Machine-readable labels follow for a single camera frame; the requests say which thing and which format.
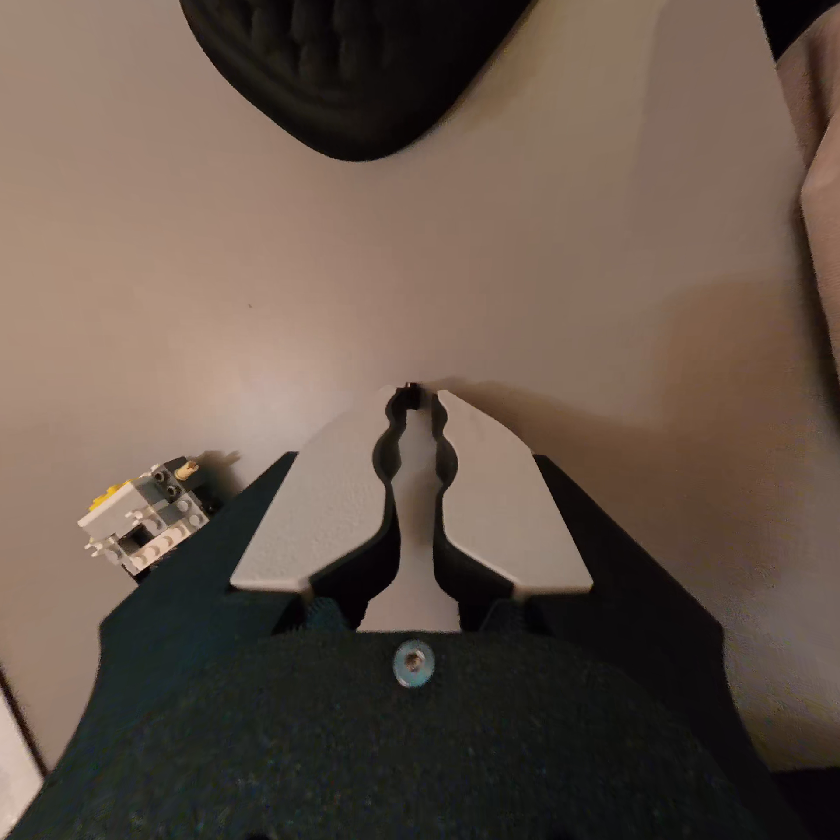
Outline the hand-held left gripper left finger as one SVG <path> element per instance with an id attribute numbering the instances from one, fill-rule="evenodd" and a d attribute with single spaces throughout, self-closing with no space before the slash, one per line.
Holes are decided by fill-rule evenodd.
<path id="1" fill-rule="evenodd" d="M 402 534 L 393 479 L 402 465 L 403 388 L 387 385 L 297 453 L 229 583 L 239 592 L 336 603 L 352 629 L 394 582 Z"/>

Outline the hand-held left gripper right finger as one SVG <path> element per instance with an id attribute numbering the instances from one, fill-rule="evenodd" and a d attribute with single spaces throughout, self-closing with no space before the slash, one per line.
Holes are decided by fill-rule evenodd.
<path id="1" fill-rule="evenodd" d="M 586 597 L 594 581 L 531 448 L 503 423 L 449 390 L 431 403 L 440 488 L 433 566 L 477 632 L 497 604 Z"/>

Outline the toy brick car chassis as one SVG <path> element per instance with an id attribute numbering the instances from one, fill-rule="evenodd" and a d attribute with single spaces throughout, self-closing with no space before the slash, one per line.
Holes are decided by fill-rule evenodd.
<path id="1" fill-rule="evenodd" d="M 220 511 L 211 472 L 180 456 L 106 489 L 77 521 L 85 551 L 137 583 Z"/>

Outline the grey desk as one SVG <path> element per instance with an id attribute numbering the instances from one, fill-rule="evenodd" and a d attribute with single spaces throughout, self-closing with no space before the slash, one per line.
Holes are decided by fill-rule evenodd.
<path id="1" fill-rule="evenodd" d="M 77 520 L 235 493 L 384 385 L 508 425 L 721 621 L 776 769 L 838 764 L 838 406 L 751 2 L 538 2 L 383 161 L 305 148 L 177 2 L 2 2 L 2 665 L 47 765 L 132 590 Z"/>

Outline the beige hoodie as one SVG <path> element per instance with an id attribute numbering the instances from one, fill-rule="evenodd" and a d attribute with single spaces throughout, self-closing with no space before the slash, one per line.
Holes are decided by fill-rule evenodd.
<path id="1" fill-rule="evenodd" d="M 805 164 L 801 215 L 839 373 L 839 6 L 783 53 L 777 73 Z"/>

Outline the dark fleece jacket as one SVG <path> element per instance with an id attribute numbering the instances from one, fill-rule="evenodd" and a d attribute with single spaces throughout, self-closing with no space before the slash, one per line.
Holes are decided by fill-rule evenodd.
<path id="1" fill-rule="evenodd" d="M 773 60 L 839 1 L 756 1 Z"/>

